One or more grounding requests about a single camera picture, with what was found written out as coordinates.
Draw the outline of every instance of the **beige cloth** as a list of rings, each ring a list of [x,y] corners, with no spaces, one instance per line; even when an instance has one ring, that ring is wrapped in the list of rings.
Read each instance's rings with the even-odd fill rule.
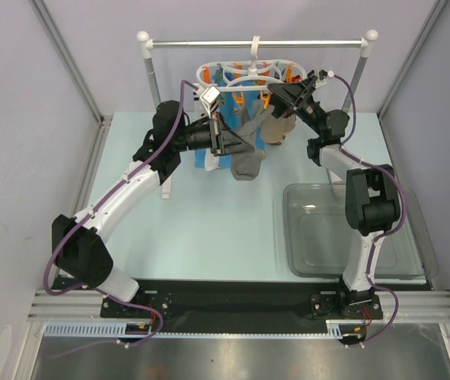
[[[262,123],[261,138],[265,143],[279,144],[295,128],[295,115],[276,119],[269,115]]]

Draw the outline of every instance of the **transparent container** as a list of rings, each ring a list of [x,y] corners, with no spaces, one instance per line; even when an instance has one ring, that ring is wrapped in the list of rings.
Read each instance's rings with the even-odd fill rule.
[[[404,191],[407,220],[383,243],[376,278],[425,281],[437,274],[437,262],[416,196],[408,188]],[[345,194],[344,184],[285,188],[285,244],[289,268],[296,276],[333,279],[344,271],[355,233],[344,214]]]

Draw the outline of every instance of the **gray floor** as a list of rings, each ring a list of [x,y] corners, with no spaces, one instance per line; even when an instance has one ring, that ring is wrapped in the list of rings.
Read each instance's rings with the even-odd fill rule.
[[[89,342],[44,338],[32,380],[450,379],[437,325],[395,325],[365,349],[334,340],[155,339],[48,358]]]

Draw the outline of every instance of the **gray wall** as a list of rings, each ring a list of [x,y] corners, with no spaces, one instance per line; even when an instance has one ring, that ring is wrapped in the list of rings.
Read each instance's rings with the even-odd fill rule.
[[[0,1],[0,329],[12,326],[4,374],[41,286],[51,221],[72,211],[95,131],[29,2]]]
[[[137,32],[158,40],[351,39],[379,31],[357,91],[361,111],[375,112],[386,96],[434,0],[46,0],[100,110],[151,111]],[[261,49],[261,59],[293,59],[306,69],[327,68],[351,78],[354,49]],[[179,82],[217,60],[249,59],[247,49],[159,50],[153,53],[162,99],[177,97]],[[340,107],[345,90],[318,92],[328,108]],[[192,109],[191,99],[188,106]]]
[[[450,5],[383,122],[405,182],[418,194],[450,289]]]

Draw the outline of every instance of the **blue fabric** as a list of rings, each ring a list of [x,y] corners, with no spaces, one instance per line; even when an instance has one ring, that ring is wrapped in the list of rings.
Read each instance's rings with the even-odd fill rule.
[[[233,75],[231,73],[225,74],[227,79],[232,81]],[[245,81],[240,83],[243,86],[252,86],[252,81]],[[220,81],[218,86],[226,86],[225,81]],[[248,115],[250,119],[253,119],[253,102],[258,99],[259,91],[245,91],[245,105],[248,110]],[[237,116],[233,113],[234,109],[238,108],[238,104],[233,98],[232,93],[221,93],[221,98],[223,100],[223,104],[219,106],[219,112],[223,115],[223,119],[228,124],[228,126],[235,131],[238,127],[240,127],[240,116]],[[258,149],[265,149],[265,142],[260,137],[261,127],[258,128],[256,132],[256,147]],[[206,150],[196,150],[195,151],[195,167],[196,168],[204,168],[205,167],[205,158],[206,158]],[[229,169],[232,166],[232,156],[222,156],[219,157],[219,166],[223,169]]]

